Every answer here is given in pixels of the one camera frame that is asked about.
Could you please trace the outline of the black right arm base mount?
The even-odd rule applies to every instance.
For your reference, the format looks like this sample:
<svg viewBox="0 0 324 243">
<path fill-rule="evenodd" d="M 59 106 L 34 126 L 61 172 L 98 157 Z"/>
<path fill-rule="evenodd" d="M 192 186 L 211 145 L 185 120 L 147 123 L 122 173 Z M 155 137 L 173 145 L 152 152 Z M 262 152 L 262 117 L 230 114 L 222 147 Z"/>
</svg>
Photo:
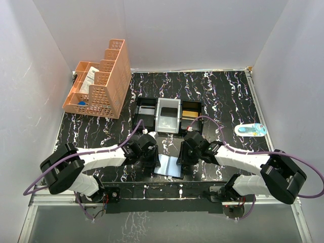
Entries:
<svg viewBox="0 0 324 243">
<path fill-rule="evenodd" d="M 237 206 L 246 203 L 246 196 L 239 195 L 234 189 L 225 186 L 211 186 L 204 190 L 202 196 L 213 203 L 236 202 Z"/>
</svg>

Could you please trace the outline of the black leather card holder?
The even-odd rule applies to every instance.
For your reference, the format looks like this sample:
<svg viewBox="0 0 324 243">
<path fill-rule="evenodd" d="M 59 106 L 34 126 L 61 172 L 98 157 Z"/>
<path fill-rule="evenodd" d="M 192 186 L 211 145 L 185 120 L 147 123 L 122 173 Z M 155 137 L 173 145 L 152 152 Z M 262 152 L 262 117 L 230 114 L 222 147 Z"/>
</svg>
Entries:
<svg viewBox="0 0 324 243">
<path fill-rule="evenodd" d="M 159 166 L 154 168 L 155 174 L 176 179 L 184 178 L 182 165 L 180 164 L 180 159 L 178 157 L 159 154 L 158 159 Z"/>
</svg>

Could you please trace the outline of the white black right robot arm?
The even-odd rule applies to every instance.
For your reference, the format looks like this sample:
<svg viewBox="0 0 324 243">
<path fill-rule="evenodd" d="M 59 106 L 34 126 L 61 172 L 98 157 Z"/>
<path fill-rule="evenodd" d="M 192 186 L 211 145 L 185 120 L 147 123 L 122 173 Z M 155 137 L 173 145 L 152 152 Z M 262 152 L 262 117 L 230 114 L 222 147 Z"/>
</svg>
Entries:
<svg viewBox="0 0 324 243">
<path fill-rule="evenodd" d="M 234 174 L 219 189 L 205 191 L 209 199 L 235 200 L 246 195 L 273 196 L 291 205 L 297 198 L 307 176 L 286 153 L 258 153 L 237 149 L 220 141 L 208 142 L 192 131 L 181 142 L 178 164 L 192 166 L 202 160 L 208 164 L 234 167 L 251 175 Z"/>
</svg>

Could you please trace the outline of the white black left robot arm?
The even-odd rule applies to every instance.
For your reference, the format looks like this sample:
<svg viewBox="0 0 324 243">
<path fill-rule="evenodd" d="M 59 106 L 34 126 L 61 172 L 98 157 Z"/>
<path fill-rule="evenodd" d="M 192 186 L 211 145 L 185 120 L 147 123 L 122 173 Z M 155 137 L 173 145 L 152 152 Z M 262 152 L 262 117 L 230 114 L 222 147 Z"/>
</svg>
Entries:
<svg viewBox="0 0 324 243">
<path fill-rule="evenodd" d="M 104 167 L 123 167 L 137 162 L 145 167 L 155 167 L 158 163 L 157 132 L 149 132 L 131 138 L 122 147 L 113 145 L 102 149 L 76 148 L 67 143 L 58 148 L 40 165 L 44 173 L 61 159 L 62 163 L 53 167 L 44 175 L 50 194 L 60 194 L 67 190 L 82 193 L 90 201 L 104 200 L 106 192 L 97 176 L 86 175 L 86 171 Z"/>
</svg>

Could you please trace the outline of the dark card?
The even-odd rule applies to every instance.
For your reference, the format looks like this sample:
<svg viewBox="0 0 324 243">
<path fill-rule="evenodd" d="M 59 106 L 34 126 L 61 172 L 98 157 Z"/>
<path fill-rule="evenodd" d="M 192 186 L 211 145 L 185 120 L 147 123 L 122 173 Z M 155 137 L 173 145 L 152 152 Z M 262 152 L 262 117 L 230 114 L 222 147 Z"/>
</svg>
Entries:
<svg viewBox="0 0 324 243">
<path fill-rule="evenodd" d="M 177 117 L 178 109 L 174 107 L 162 107 L 160 115 L 166 117 Z"/>
</svg>

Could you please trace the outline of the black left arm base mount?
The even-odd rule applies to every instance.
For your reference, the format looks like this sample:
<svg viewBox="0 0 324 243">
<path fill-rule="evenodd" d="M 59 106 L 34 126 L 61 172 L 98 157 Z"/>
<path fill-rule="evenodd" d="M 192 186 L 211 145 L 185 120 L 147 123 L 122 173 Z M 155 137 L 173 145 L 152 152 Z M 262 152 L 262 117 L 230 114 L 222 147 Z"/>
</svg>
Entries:
<svg viewBox="0 0 324 243">
<path fill-rule="evenodd" d="M 115 186 L 104 187 L 104 204 L 116 204 L 120 202 L 120 188 Z"/>
</svg>

